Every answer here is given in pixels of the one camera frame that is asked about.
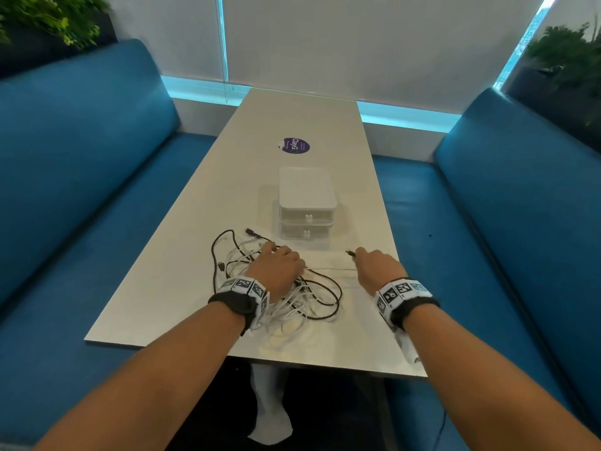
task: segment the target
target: person's right arm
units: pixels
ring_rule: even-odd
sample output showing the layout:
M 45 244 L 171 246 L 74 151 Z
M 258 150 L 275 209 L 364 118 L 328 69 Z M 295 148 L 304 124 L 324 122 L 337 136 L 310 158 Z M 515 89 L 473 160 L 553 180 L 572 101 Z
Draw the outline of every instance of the person's right arm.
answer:
M 380 251 L 356 251 L 371 295 L 407 277 Z M 601 450 L 601 441 L 507 358 L 432 304 L 403 320 L 432 387 L 471 451 Z

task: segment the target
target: wristband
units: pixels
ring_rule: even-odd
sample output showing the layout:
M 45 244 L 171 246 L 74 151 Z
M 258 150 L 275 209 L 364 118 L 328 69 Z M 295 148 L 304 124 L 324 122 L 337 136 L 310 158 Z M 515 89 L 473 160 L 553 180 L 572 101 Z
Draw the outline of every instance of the wristband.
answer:
M 422 303 L 440 303 L 417 280 L 400 278 L 386 283 L 375 295 L 376 305 L 382 318 L 390 327 L 403 329 L 403 320 Z
M 256 326 L 265 314 L 269 292 L 258 280 L 240 276 L 226 280 L 217 290 L 217 294 L 208 301 L 221 301 L 233 312 L 243 315 L 246 325 L 240 335 L 244 335 L 247 330 Z

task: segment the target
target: forearm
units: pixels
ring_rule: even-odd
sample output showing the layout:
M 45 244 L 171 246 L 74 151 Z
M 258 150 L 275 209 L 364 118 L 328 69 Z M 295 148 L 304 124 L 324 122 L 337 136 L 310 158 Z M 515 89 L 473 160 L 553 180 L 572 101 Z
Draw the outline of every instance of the forearm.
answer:
M 543 388 L 435 305 L 416 307 L 403 324 L 472 451 L 601 449 Z
M 164 450 L 243 329 L 243 316 L 210 303 L 134 355 L 35 451 Z

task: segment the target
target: black planter box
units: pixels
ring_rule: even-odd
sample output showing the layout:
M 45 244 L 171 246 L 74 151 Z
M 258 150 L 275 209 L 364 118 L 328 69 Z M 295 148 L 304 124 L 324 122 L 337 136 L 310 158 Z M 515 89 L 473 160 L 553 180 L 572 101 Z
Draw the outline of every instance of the black planter box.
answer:
M 507 95 L 601 152 L 601 100 L 583 88 L 561 86 L 534 68 L 523 68 Z
M 43 31 L 6 23 L 11 44 L 0 44 L 0 79 L 116 43 L 115 30 L 108 14 L 97 11 L 94 13 L 94 22 L 100 27 L 100 37 L 94 40 L 97 45 L 86 51 L 68 46 L 61 38 Z

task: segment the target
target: blue bench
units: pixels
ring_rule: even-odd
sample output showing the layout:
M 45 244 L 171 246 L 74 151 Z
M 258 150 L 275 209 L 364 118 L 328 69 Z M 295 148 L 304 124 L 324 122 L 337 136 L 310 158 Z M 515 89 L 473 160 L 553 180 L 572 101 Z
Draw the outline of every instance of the blue bench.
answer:
M 0 443 L 36 442 L 134 351 L 83 338 L 214 141 L 178 125 L 136 40 L 0 82 Z M 487 90 L 435 160 L 374 157 L 401 260 L 596 428 L 601 158 Z M 430 450 L 431 387 L 387 390 L 399 441 Z M 466 449 L 450 422 L 439 449 Z

